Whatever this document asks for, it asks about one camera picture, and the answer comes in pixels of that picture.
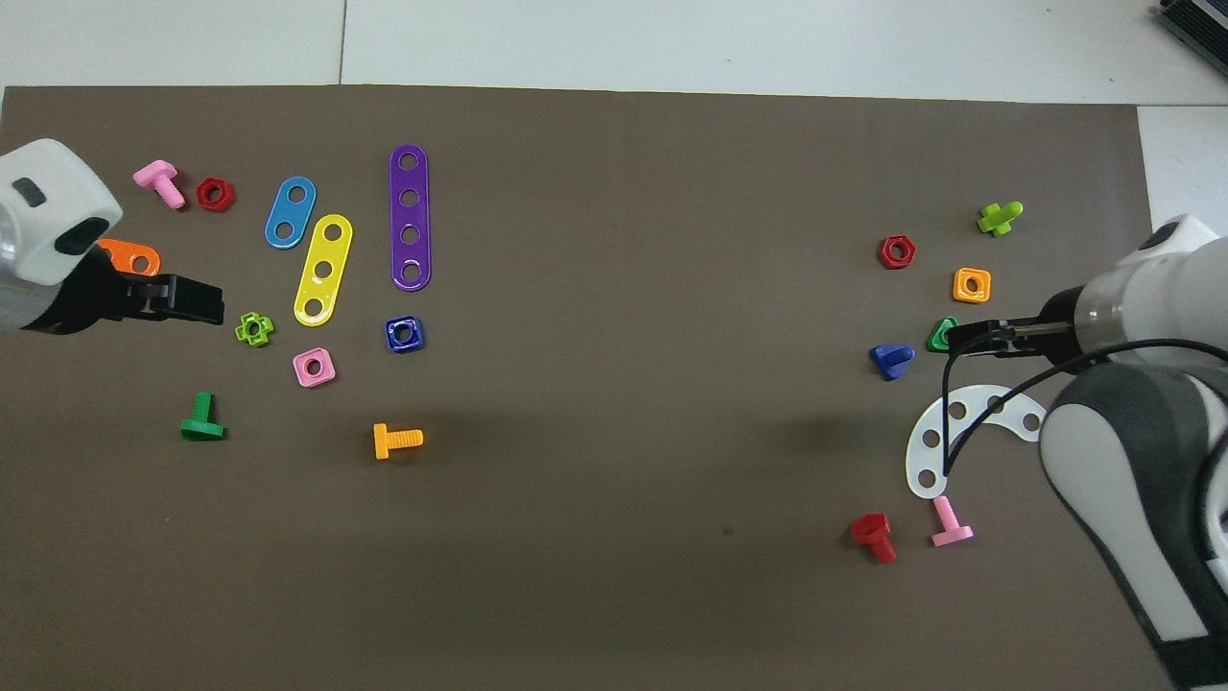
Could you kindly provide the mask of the orange heart-shaped plastic plate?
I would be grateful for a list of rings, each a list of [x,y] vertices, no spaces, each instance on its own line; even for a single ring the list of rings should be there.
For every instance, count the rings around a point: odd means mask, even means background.
[[[161,271],[161,255],[150,245],[140,244],[140,242],[109,239],[109,237],[97,241],[96,245],[106,252],[111,268],[119,272],[155,276]]]

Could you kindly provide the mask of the red plastic screw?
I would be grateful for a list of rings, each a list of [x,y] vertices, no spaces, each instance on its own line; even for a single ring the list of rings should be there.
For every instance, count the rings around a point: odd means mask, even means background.
[[[852,522],[850,536],[856,545],[867,547],[873,558],[880,565],[892,565],[896,561],[896,551],[893,546],[892,528],[887,515],[882,512],[869,512]]]

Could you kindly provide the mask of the blue triangle-head plastic screw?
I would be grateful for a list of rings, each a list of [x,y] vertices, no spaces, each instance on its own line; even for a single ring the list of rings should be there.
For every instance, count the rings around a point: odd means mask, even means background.
[[[882,379],[892,382],[900,379],[907,372],[912,360],[916,358],[916,349],[907,342],[883,342],[874,345],[868,355]]]

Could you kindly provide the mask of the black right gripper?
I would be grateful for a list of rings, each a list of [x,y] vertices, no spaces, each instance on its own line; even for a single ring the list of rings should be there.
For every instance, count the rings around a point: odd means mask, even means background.
[[[948,358],[981,357],[993,353],[996,358],[1043,357],[1070,360],[1082,353],[1074,335],[1074,315],[1083,287],[1066,288],[1052,295],[1041,306],[1038,315],[1002,322],[1005,331],[997,341],[966,341],[949,345]],[[948,329],[949,340],[976,340],[995,333],[995,322],[970,322]]]

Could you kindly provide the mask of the pink plastic screw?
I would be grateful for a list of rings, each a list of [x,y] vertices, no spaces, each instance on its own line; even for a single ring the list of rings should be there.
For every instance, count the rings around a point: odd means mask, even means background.
[[[131,180],[157,194],[168,207],[179,210],[187,205],[187,200],[176,184],[176,176],[178,176],[176,164],[166,160],[154,160],[141,169],[131,172]]]
[[[965,541],[965,539],[975,536],[975,533],[970,527],[962,524],[962,522],[957,519],[955,508],[950,504],[947,495],[938,495],[938,497],[935,497],[933,507],[935,515],[937,515],[939,520],[939,531],[931,535],[931,542],[933,542],[935,547],[953,545],[953,542],[962,542]]]

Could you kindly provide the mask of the orange plastic screw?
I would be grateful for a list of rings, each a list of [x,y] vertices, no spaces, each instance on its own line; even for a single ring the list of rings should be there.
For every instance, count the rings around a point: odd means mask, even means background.
[[[422,430],[389,430],[387,423],[373,423],[371,430],[377,461],[389,459],[391,450],[416,449],[425,442]]]

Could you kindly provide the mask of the blue two-hole plastic strip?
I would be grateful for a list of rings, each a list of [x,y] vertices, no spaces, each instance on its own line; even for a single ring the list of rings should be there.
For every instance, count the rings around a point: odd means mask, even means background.
[[[316,184],[307,177],[284,179],[273,196],[271,210],[265,220],[266,244],[276,250],[292,250],[298,245],[316,209]]]

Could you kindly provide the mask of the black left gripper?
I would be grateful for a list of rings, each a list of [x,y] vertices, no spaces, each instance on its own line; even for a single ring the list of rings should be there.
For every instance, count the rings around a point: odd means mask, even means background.
[[[176,275],[120,272],[108,250],[92,248],[79,266],[59,284],[49,306],[23,331],[81,333],[96,322],[166,322]],[[178,277],[178,299],[205,299],[178,304],[178,318],[206,324],[223,323],[223,288],[196,279]]]

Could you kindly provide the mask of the brown table mat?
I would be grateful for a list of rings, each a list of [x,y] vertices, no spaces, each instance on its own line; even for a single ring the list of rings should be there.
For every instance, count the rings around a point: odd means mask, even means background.
[[[0,338],[0,691],[1169,690],[1035,446],[977,430],[949,486],[976,535],[948,547],[904,473],[939,318],[1034,315],[1149,234],[1132,106],[9,90],[0,152],[39,137],[226,322]],[[430,164],[420,292],[391,280],[402,144]],[[183,209],[131,180],[154,160]],[[316,209],[276,250],[293,176]],[[352,244],[302,326],[325,214]],[[885,270],[899,233],[917,255]],[[991,299],[954,299],[957,268]],[[404,315],[425,346],[393,353]],[[919,349],[903,379],[880,342]],[[314,389],[308,349],[335,367]],[[181,438],[196,392],[223,439]],[[424,446],[377,461],[373,423]],[[892,565],[850,536],[869,512]]]

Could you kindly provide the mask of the pink square plastic nut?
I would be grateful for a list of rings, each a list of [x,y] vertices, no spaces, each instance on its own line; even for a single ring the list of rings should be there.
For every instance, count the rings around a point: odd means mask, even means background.
[[[325,349],[308,349],[291,358],[295,380],[300,388],[314,389],[335,377],[332,353]]]

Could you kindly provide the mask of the green plastic screw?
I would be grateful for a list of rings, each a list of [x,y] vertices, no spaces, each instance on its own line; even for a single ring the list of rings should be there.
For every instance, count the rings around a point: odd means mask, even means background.
[[[181,420],[179,433],[185,441],[219,441],[226,436],[222,423],[216,423],[212,415],[212,393],[196,392],[193,399],[192,412],[187,419]]]

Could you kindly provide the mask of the purple four-hole plastic strip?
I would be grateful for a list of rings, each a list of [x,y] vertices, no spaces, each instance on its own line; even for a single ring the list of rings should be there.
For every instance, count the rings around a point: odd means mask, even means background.
[[[415,144],[395,146],[388,158],[391,280],[403,292],[420,292],[433,274],[430,164]]]

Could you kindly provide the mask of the lime cross-head plastic screw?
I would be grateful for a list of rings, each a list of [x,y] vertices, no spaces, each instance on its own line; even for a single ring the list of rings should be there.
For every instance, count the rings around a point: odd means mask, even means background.
[[[990,233],[993,237],[1001,237],[1009,233],[1012,230],[1012,223],[1016,218],[1025,211],[1025,206],[1022,203],[991,203],[980,210],[980,217],[977,218],[977,228],[982,233]]]

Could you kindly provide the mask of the white curved plastic strip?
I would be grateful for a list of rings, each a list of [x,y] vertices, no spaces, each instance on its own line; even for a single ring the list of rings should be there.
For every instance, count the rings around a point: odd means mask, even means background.
[[[935,399],[930,407],[912,423],[905,446],[905,481],[915,497],[935,500],[944,493],[948,473],[944,471],[942,443],[946,441],[943,430],[959,438],[971,428],[980,412],[993,404],[995,411],[986,419],[986,425],[996,425],[1018,439],[1034,442],[1040,438],[1040,427],[1047,419],[1047,411],[1035,399],[1027,394],[1002,398],[1009,393],[1005,385],[965,385],[948,393],[946,399]]]

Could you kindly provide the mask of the yellow three-hole plastic strip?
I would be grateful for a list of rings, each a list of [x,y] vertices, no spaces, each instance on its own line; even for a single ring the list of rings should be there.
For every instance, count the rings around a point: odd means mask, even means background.
[[[332,319],[352,241],[354,226],[345,215],[325,214],[316,222],[295,288],[293,315],[302,326],[323,326]]]

